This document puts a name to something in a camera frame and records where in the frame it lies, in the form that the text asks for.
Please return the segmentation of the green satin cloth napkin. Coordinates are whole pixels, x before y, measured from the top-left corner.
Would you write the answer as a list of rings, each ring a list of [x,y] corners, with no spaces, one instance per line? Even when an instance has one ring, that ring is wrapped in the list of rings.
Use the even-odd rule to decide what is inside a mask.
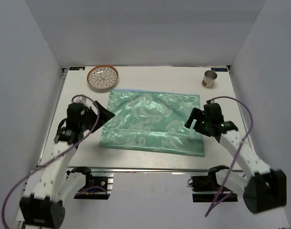
[[[112,90],[107,109],[115,114],[102,129],[100,147],[204,157],[201,134],[185,128],[197,94]]]

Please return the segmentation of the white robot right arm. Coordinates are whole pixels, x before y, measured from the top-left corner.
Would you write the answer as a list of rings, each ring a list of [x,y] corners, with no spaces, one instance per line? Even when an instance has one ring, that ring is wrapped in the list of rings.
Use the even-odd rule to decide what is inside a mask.
[[[193,108],[184,125],[187,129],[213,137],[233,157],[230,166],[220,165],[208,171],[208,181],[199,187],[217,190],[205,216],[232,194],[240,196],[247,209],[258,214],[287,204],[287,178],[285,173],[274,170],[246,144],[232,121],[225,121],[221,106],[209,99],[203,109]]]

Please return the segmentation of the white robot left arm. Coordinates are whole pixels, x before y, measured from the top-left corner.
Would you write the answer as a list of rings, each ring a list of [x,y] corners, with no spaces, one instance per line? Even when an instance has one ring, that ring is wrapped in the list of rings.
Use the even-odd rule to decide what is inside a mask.
[[[72,98],[67,116],[58,125],[50,159],[40,166],[43,173],[39,181],[31,193],[20,200],[27,225],[59,229],[65,219],[64,203],[69,198],[101,188],[94,184],[90,168],[68,170],[80,143],[115,117],[98,101],[92,101],[93,110],[86,105],[87,100],[85,95]]]

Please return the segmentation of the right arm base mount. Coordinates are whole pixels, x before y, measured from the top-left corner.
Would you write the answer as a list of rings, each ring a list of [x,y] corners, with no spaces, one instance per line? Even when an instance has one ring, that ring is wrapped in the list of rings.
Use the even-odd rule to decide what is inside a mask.
[[[193,203],[212,202],[220,185],[216,180],[216,173],[228,169],[225,165],[212,167],[207,173],[198,173],[188,180],[188,185],[192,189]]]

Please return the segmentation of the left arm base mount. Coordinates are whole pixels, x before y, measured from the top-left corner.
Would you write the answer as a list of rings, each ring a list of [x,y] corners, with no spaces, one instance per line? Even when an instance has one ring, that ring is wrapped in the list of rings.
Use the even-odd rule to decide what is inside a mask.
[[[107,200],[112,191],[113,175],[105,172],[94,172],[89,167],[74,167],[66,171],[66,180],[71,174],[83,175],[83,186],[75,194],[74,199]]]

